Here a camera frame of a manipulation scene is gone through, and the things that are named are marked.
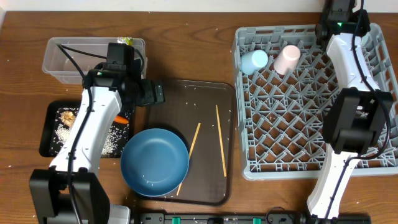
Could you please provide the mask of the yellow foil snack wrapper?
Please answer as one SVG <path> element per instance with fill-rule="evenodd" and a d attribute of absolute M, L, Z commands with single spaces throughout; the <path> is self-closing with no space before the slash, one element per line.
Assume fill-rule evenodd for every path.
<path fill-rule="evenodd" d="M 119 44 L 126 44 L 133 46 L 134 39 L 132 37 L 118 37 Z"/>

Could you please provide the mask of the orange carrot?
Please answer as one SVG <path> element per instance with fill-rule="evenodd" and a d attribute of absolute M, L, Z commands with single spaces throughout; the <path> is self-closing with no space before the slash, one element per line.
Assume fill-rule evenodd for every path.
<path fill-rule="evenodd" d="M 129 124 L 129 120 L 127 118 L 124 118 L 122 116 L 117 115 L 114 119 L 114 122 L 120 123 L 120 124 Z"/>

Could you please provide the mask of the dark blue plate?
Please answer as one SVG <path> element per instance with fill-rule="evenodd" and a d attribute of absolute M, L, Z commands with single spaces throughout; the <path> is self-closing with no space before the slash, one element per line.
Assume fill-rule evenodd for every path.
<path fill-rule="evenodd" d="M 159 197 L 175 190 L 189 169 L 188 149 L 175 133 L 159 128 L 133 136 L 121 155 L 121 173 L 135 193 Z"/>

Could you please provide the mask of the white rice pile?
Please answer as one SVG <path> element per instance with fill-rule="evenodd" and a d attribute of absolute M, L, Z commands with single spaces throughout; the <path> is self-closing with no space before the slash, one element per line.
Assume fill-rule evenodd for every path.
<path fill-rule="evenodd" d="M 55 124 L 53 128 L 53 134 L 50 142 L 49 155 L 55 157 L 58 152 L 61 150 L 63 145 L 66 143 L 70 131 L 72 128 L 69 128 L 67 125 L 63 124 L 60 117 L 61 113 L 64 111 L 72 111 L 77 117 L 78 108 L 59 108 L 55 113 Z M 128 111 L 122 111 L 118 114 L 128 120 L 131 117 L 131 113 Z M 120 124 L 113 122 L 108 135 L 106 137 L 103 150 L 101 153 L 102 158 L 118 158 L 121 156 L 121 153 L 129 139 L 129 124 Z"/>

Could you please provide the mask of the pink cup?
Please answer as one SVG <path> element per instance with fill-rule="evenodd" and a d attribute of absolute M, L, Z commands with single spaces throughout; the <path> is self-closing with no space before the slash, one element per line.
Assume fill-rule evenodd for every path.
<path fill-rule="evenodd" d="M 274 70 L 285 75 L 289 70 L 294 70 L 301 56 L 300 49 L 295 45 L 285 46 L 274 61 Z"/>

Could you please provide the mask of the brown food scrap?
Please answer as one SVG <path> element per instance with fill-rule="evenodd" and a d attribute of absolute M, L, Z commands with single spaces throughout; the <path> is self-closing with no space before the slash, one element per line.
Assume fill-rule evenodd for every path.
<path fill-rule="evenodd" d="M 67 125 L 69 128 L 72 128 L 76 120 L 76 116 L 72 111 L 64 111 L 61 113 L 60 119 L 63 124 Z"/>

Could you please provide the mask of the light blue cup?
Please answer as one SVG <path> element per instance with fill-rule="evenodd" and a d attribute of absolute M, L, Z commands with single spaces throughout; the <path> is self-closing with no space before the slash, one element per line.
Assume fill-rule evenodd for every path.
<path fill-rule="evenodd" d="M 252 75 L 268 63 L 268 55 L 263 50 L 255 50 L 241 56 L 241 71 L 246 75 Z"/>

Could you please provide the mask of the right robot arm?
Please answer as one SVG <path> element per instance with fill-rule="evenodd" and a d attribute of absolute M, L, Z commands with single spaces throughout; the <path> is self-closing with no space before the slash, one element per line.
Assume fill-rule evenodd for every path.
<path fill-rule="evenodd" d="M 307 223 L 366 223 L 368 217 L 339 216 L 341 198 L 359 161 L 379 157 L 387 147 L 367 156 L 382 130 L 390 138 L 391 93 L 374 81 L 361 48 L 371 30 L 366 10 L 355 1 L 326 1 L 315 28 L 317 43 L 333 63 L 340 92 L 323 120 L 326 158 L 313 192 L 307 199 Z"/>

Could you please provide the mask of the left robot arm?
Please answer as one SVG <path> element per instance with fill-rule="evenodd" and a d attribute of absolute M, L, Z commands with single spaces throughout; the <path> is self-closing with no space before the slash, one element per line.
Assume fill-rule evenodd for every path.
<path fill-rule="evenodd" d="M 134 76 L 126 66 L 103 63 L 82 77 L 78 115 L 48 169 L 33 171 L 29 188 L 39 223 L 130 223 L 131 210 L 113 205 L 98 180 L 110 127 L 124 103 L 163 103 L 160 80 Z"/>

